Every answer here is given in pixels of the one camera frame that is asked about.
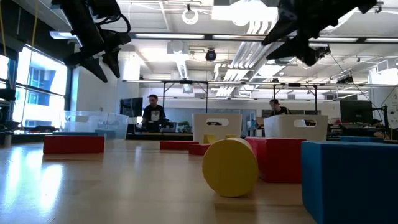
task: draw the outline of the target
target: white wall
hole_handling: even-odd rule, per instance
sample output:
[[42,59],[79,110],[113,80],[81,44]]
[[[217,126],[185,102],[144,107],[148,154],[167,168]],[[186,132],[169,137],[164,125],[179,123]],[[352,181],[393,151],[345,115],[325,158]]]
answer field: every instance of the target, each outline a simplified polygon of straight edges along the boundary
[[[101,66],[107,83],[83,67],[73,71],[71,110],[119,113],[120,99],[138,97],[138,83],[123,83],[122,78],[117,79],[107,66]],[[120,70],[122,73],[124,67],[120,66]]]

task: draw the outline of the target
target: clear plastic bin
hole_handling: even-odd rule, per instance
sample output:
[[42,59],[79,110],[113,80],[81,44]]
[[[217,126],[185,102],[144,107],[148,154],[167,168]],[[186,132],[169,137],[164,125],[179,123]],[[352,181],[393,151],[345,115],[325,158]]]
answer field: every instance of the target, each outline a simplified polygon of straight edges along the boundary
[[126,139],[128,119],[115,113],[64,111],[60,114],[60,131],[98,133],[106,140]]

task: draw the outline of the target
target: white bin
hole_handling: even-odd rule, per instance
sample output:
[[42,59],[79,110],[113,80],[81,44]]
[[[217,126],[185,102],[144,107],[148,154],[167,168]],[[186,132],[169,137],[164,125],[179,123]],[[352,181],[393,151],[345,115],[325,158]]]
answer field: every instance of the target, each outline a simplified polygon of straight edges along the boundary
[[[225,139],[226,135],[241,137],[241,114],[193,114],[193,140],[203,144],[205,134],[215,134],[216,140]],[[220,122],[224,125],[209,125],[208,122]]]
[[125,139],[128,116],[91,111],[64,111],[60,114],[61,132],[98,133],[107,140]]
[[[305,120],[315,121],[306,126]],[[309,141],[326,141],[328,116],[325,115],[278,115],[264,119],[267,138],[295,138]]]

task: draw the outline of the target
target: table surface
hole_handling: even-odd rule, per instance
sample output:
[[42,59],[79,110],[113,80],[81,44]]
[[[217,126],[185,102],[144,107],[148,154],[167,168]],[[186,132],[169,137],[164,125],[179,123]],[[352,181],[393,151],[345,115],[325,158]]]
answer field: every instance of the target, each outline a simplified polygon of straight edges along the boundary
[[222,198],[202,158],[154,141],[110,141],[104,154],[0,149],[0,223],[315,224],[301,185],[259,181],[246,197]]

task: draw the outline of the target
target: blue block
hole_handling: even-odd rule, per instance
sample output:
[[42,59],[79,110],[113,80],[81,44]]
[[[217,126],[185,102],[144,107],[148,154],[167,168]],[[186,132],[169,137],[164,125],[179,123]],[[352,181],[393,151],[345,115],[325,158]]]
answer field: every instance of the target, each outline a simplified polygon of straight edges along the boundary
[[340,136],[340,141],[346,142],[384,142],[383,138],[377,137],[359,137],[359,136]]
[[54,132],[53,135],[64,136],[98,136],[98,133],[85,133],[85,132]]
[[302,196],[318,224],[398,223],[398,145],[302,143]]

